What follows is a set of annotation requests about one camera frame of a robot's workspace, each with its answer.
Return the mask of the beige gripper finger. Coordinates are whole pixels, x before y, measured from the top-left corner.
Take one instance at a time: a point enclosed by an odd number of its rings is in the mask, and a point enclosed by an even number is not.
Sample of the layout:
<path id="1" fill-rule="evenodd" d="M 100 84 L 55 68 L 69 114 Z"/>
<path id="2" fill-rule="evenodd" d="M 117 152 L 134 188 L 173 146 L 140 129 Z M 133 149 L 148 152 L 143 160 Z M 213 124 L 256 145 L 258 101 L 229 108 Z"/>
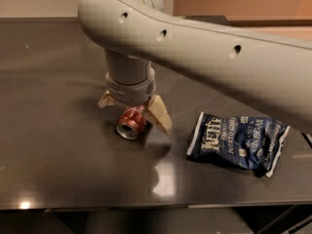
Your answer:
<path id="1" fill-rule="evenodd" d="M 148 102 L 143 117 L 165 134 L 168 134 L 172 129 L 173 123 L 171 117 L 159 95 L 154 95 Z"/>
<path id="2" fill-rule="evenodd" d="M 98 106 L 104 108 L 106 106 L 113 106 L 117 103 L 117 100 L 110 94 L 109 91 L 106 91 L 100 98 Z"/>

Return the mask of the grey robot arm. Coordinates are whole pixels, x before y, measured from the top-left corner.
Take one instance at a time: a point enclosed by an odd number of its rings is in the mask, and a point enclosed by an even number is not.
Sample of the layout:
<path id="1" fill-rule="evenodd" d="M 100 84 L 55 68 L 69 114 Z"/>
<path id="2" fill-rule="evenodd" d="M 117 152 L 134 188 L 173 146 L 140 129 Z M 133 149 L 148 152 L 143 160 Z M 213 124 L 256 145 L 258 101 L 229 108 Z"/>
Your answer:
<path id="1" fill-rule="evenodd" d="M 81 0 L 78 20 L 108 55 L 111 97 L 127 105 L 154 93 L 150 60 L 312 133 L 312 45 L 307 40 L 179 19 L 162 0 Z"/>

